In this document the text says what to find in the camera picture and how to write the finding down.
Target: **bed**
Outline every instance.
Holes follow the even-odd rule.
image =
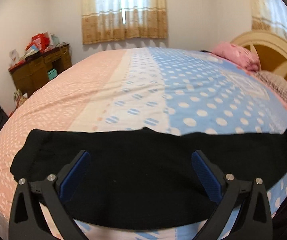
[[[287,42],[249,32],[233,43],[258,54],[262,70],[287,80]],[[9,168],[32,129],[99,132],[149,127],[182,135],[283,133],[287,103],[257,74],[210,53],[164,48],[104,51],[77,63],[35,92],[0,133],[0,236],[16,183]],[[272,216],[287,196],[287,173],[268,191]],[[49,227],[61,238],[47,208]],[[236,219],[234,210],[221,235]],[[123,231],[77,224],[89,239],[192,239],[205,221],[155,231]]]

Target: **beige curtain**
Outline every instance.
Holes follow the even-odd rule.
[[[287,41],[287,6],[282,0],[252,0],[252,29],[266,30]]]
[[[166,38],[165,0],[82,0],[83,44]]]

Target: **desk drawer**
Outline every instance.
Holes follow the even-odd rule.
[[[61,58],[61,53],[60,51],[57,51],[57,52],[54,52],[52,55],[52,61],[55,61],[57,59],[60,59]]]
[[[44,61],[45,61],[45,64],[48,64],[48,63],[53,62],[53,60],[52,60],[52,54],[45,56],[45,57],[44,57]]]
[[[33,74],[34,72],[40,70],[45,67],[45,63],[42,57],[33,60],[29,63],[30,72]]]

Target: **blue gripper pad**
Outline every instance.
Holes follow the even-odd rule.
[[[196,151],[192,154],[191,163],[209,199],[219,204],[225,190],[223,172],[218,166],[212,164],[202,151]]]
[[[70,164],[65,165],[58,173],[56,190],[62,203],[72,200],[79,183],[89,169],[89,163],[89,152],[81,151]]]

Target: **wooden headboard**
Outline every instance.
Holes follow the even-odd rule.
[[[243,33],[231,43],[257,54],[261,70],[267,70],[287,80],[287,41],[266,31]]]

